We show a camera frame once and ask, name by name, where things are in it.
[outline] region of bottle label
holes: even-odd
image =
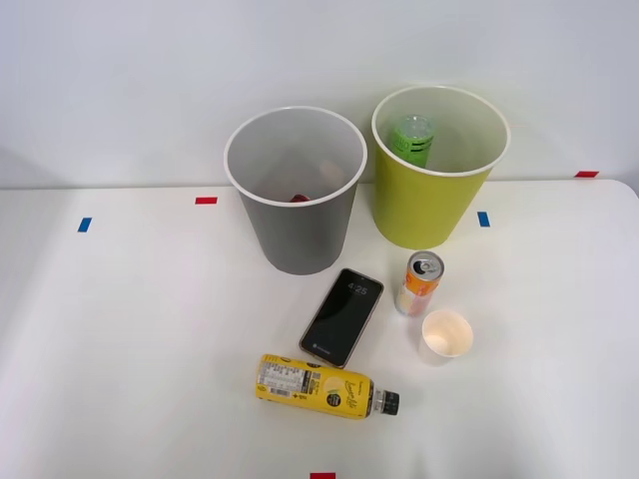
[[[258,368],[256,396],[342,417],[363,419],[370,379],[363,374],[265,354]]]
[[[410,138],[400,128],[395,128],[390,136],[390,150],[405,162],[424,168],[432,145],[433,135]]]

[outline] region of can lid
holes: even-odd
[[[396,416],[399,410],[399,394],[392,391],[385,391],[383,396],[382,414]]]
[[[443,261],[432,251],[418,251],[408,260],[410,269],[424,281],[435,281],[443,275]]]

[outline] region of paper cup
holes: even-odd
[[[472,346],[472,328],[461,314],[437,310],[429,314],[421,325],[419,353],[432,359],[433,353],[445,359],[465,354]]]

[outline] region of phone screen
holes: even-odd
[[[343,269],[300,347],[334,366],[344,367],[382,291],[380,282]]]

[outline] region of bottle cap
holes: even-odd
[[[392,391],[385,391],[383,396],[382,414],[396,416],[399,410],[399,394]]]

